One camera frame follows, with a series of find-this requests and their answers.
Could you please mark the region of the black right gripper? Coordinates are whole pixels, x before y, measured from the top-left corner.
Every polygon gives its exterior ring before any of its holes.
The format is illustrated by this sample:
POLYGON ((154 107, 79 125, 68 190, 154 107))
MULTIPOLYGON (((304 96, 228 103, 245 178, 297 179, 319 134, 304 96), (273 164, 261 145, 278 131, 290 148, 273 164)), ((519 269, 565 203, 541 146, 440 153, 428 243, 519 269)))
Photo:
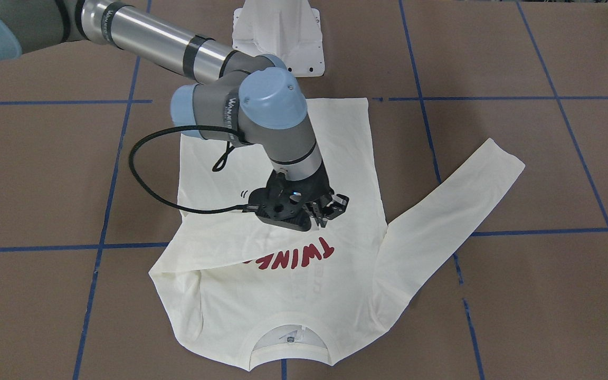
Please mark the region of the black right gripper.
POLYGON ((348 197, 335 194, 330 187, 327 170, 319 167, 313 175, 302 180, 289 180, 283 172, 272 171, 268 178, 268 190, 292 192, 293 200, 306 203, 306 211, 320 228, 325 228, 330 219, 344 214, 348 197))

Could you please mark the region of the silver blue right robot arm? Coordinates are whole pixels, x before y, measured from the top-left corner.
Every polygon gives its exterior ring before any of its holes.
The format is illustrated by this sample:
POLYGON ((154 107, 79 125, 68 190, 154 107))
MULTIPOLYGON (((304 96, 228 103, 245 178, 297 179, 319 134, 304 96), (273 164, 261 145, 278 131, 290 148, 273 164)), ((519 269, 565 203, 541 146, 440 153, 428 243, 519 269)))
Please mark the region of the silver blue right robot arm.
POLYGON ((162 204, 195 214, 254 213, 260 221, 306 232, 343 214, 348 197, 330 187, 324 160, 294 75, 273 55, 252 57, 119 1, 0 1, 0 62, 67 42, 87 40, 129 51, 194 80, 175 91, 174 126, 139 140, 129 153, 136 181, 162 204), (224 140, 221 171, 239 147, 261 145, 273 170, 246 204, 198 210, 155 193, 135 168, 137 151, 172 133, 224 140))

